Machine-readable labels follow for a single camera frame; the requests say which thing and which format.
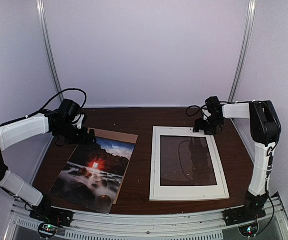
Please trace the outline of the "clear acrylic sheet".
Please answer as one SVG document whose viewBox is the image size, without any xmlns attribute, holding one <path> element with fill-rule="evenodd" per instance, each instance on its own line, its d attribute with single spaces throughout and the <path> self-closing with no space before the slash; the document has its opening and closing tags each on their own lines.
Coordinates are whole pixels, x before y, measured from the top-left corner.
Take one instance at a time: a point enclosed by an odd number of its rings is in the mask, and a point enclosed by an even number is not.
<svg viewBox="0 0 288 240">
<path fill-rule="evenodd" d="M 162 187 L 215 186 L 217 184 L 206 138 L 160 137 Z"/>
</svg>

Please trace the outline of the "landscape photo print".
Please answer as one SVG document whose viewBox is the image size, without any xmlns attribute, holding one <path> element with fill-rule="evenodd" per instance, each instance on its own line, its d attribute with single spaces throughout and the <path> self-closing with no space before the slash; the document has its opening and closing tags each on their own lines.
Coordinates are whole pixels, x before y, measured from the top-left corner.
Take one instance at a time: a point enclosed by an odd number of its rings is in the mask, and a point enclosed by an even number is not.
<svg viewBox="0 0 288 240">
<path fill-rule="evenodd" d="M 136 142 L 97 137 L 78 145 L 50 193 L 79 207 L 108 214 L 118 197 Z"/>
</svg>

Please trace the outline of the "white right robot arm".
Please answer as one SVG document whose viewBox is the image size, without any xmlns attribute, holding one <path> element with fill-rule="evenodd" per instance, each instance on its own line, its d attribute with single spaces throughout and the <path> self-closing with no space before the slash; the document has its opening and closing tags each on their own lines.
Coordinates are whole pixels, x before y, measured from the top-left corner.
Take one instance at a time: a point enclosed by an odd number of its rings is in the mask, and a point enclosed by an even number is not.
<svg viewBox="0 0 288 240">
<path fill-rule="evenodd" d="M 250 123 L 250 134 L 255 146 L 253 173 L 240 217 L 250 221 L 259 213 L 269 198 L 268 185 L 273 167 L 275 148 L 281 134 L 281 124 L 270 100 L 223 102 L 216 96 L 209 97 L 197 110 L 208 112 L 207 116 L 194 121 L 193 132 L 206 135 L 218 134 L 225 119 L 246 119 Z"/>
</svg>

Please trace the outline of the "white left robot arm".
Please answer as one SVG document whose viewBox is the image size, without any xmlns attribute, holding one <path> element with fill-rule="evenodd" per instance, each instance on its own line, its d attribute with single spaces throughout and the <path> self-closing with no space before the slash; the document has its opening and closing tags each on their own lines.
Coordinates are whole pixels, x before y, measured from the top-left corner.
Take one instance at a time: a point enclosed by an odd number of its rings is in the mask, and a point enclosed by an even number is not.
<svg viewBox="0 0 288 240">
<path fill-rule="evenodd" d="M 37 152 L 46 146 L 50 135 L 63 137 L 68 145 L 92 145 L 96 142 L 95 133 L 83 127 L 85 116 L 68 119 L 59 113 L 40 113 L 25 117 L 15 123 L 0 125 L 0 189 L 7 190 L 14 197 L 37 207 L 36 213 L 45 222 L 56 217 L 55 209 L 42 203 L 44 195 L 27 183 L 28 175 L 37 168 Z M 10 162 L 12 167 L 19 167 L 23 173 L 16 175 L 7 166 L 4 157 L 19 158 L 19 162 Z"/>
</svg>

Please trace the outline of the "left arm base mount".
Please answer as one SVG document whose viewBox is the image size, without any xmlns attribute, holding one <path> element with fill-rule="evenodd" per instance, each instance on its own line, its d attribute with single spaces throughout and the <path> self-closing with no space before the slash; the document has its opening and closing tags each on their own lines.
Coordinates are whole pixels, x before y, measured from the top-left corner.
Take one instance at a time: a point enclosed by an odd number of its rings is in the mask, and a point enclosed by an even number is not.
<svg viewBox="0 0 288 240">
<path fill-rule="evenodd" d="M 41 221 L 37 233 L 45 240 L 54 237 L 61 228 L 70 227 L 73 219 L 72 211 L 53 207 L 48 196 L 44 196 L 38 206 L 26 203 L 24 207 L 30 212 L 30 218 Z"/>
</svg>

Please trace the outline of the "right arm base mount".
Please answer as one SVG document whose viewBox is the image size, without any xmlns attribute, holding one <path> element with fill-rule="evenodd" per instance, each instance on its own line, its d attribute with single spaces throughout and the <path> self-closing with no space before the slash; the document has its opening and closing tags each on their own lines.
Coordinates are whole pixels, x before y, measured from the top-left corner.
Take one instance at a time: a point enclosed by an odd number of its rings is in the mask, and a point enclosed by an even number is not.
<svg viewBox="0 0 288 240">
<path fill-rule="evenodd" d="M 227 208 L 223 211 L 226 226 L 238 225 L 243 237 L 254 237 L 259 232 L 258 219 L 266 216 L 264 205 L 268 195 L 254 196 L 246 192 L 244 205 L 237 208 Z"/>
</svg>

